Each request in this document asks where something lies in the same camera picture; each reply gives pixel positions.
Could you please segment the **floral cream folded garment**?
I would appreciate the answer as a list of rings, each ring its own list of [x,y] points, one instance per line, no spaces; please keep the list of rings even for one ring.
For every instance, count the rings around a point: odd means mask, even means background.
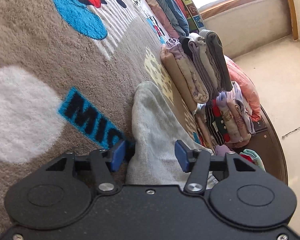
[[[181,43],[176,38],[170,38],[166,42],[167,51],[172,53],[176,63],[185,78],[187,86],[190,90],[191,96],[196,103],[207,103],[209,99],[209,93],[206,86],[196,70],[194,63],[191,61],[188,55],[185,54]]]

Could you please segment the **tan folded garment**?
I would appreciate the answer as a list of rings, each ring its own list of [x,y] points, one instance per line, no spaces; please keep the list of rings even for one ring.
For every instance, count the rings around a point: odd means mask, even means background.
[[[168,74],[172,78],[174,85],[176,86],[177,90],[181,94],[181,97],[185,101],[189,111],[190,112],[195,111],[197,109],[197,103],[193,100],[187,82],[185,80],[185,77],[183,76],[181,70],[179,69],[179,66],[173,54],[170,53],[166,48],[166,44],[161,45],[160,58],[162,64],[164,65]]]

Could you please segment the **navy striped folded garment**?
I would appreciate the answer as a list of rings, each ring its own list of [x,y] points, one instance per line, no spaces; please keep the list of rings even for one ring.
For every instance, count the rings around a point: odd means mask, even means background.
[[[216,100],[211,100],[205,106],[207,126],[218,145],[230,142],[230,135],[222,118],[221,112],[216,105]]]

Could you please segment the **colourful alphabet play mat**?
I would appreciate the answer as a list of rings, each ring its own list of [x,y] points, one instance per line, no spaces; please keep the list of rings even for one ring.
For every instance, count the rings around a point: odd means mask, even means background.
[[[189,23],[190,32],[199,33],[206,29],[204,21],[194,5],[193,0],[181,0],[186,11],[186,18]]]

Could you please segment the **lilac folded garment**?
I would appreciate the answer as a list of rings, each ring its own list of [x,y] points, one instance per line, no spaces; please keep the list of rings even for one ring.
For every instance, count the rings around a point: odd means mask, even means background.
[[[216,98],[216,105],[225,123],[232,144],[247,144],[255,134],[253,121],[245,107],[241,89],[232,81],[232,90],[222,91]]]

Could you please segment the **light grey sweatpants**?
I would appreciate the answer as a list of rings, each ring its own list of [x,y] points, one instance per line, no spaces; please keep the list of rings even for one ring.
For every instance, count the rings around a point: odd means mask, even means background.
[[[135,154],[127,167],[129,185],[179,185],[189,177],[174,153],[177,140],[190,149],[202,148],[176,119],[159,88],[152,82],[138,85],[132,109]]]

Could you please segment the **wooden window frame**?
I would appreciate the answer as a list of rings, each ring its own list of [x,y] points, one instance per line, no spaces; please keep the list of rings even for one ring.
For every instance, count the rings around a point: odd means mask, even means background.
[[[221,12],[225,12],[227,10],[234,9],[235,7],[239,7],[241,5],[256,1],[259,0],[220,0],[201,7],[199,9],[199,12],[200,15],[203,16],[203,18],[210,18],[212,16],[220,14]],[[290,12],[293,39],[298,40],[299,31],[295,3],[294,0],[287,0],[287,2]]]

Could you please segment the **red teal plush toy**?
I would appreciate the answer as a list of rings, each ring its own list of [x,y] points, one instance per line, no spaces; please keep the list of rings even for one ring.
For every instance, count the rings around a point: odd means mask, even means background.
[[[260,156],[253,150],[251,149],[244,149],[240,154],[243,158],[247,159],[248,161],[252,162],[256,166],[258,166],[262,170],[266,170],[263,164],[262,159]]]

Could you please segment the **folded pink orange quilt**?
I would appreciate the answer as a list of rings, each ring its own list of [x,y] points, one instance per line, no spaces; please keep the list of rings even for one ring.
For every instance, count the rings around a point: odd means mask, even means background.
[[[241,89],[243,97],[249,104],[252,113],[251,118],[254,122],[261,119],[261,104],[258,92],[255,85],[249,79],[249,77],[239,68],[239,66],[232,61],[229,57],[224,55],[226,65],[232,81],[236,81]]]

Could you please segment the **folded blue blanket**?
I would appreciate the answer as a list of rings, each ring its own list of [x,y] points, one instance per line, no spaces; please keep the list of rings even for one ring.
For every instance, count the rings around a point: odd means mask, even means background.
[[[157,2],[168,18],[170,25],[177,32],[177,38],[179,36],[188,36],[190,31],[188,21],[176,1],[157,0]]]

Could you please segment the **Mickey Mouse brown blanket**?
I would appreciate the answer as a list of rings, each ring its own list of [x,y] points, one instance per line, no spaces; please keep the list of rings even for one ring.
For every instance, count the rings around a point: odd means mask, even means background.
[[[160,48],[169,28],[146,0],[0,0],[0,234],[10,226],[10,186],[65,151],[106,145],[60,113],[72,88],[92,105],[84,124],[112,123],[132,139],[138,84],[161,90],[179,123],[196,124]]]

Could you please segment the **pink purple quilt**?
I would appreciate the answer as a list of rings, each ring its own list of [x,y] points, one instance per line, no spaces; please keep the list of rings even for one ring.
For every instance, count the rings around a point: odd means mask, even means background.
[[[162,26],[165,28],[165,30],[168,32],[171,38],[178,38],[179,34],[175,31],[175,29],[170,24],[169,19],[167,18],[166,14],[162,10],[160,4],[157,2],[157,0],[145,0],[149,7],[154,12],[157,19],[160,21]]]

